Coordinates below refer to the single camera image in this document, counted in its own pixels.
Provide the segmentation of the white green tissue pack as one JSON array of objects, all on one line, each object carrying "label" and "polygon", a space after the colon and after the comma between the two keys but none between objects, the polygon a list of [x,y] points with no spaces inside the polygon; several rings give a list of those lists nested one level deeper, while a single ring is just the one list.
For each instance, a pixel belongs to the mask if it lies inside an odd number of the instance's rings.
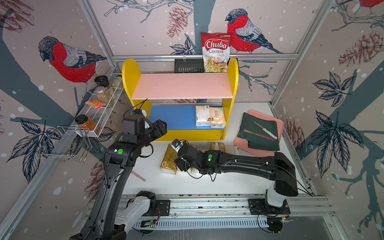
[{"label": "white green tissue pack", "polygon": [[210,127],[211,115],[209,106],[196,106],[196,127]]}]

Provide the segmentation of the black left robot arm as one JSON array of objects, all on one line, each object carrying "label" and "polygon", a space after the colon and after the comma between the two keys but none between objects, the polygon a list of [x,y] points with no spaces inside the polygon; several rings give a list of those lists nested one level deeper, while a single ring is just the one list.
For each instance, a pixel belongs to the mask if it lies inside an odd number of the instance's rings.
[{"label": "black left robot arm", "polygon": [[143,116],[123,120],[124,131],[109,146],[103,158],[105,169],[104,186],[98,192],[92,211],[72,240],[125,240],[139,217],[154,208],[156,196],[151,192],[136,197],[127,208],[128,215],[121,224],[116,224],[118,206],[126,182],[137,158],[142,158],[142,149],[167,134],[167,123],[150,122]]}]

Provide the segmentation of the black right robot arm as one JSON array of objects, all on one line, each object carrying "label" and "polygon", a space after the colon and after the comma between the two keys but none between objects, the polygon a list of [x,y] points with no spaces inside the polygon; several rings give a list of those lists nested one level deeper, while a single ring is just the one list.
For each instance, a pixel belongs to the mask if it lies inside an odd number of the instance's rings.
[{"label": "black right robot arm", "polygon": [[239,173],[270,180],[272,184],[266,190],[266,199],[272,207],[281,208],[287,197],[296,197],[299,194],[296,167],[280,152],[275,152],[273,156],[250,157],[217,150],[202,152],[185,145],[178,150],[175,163],[184,172],[193,168],[201,175]]}]

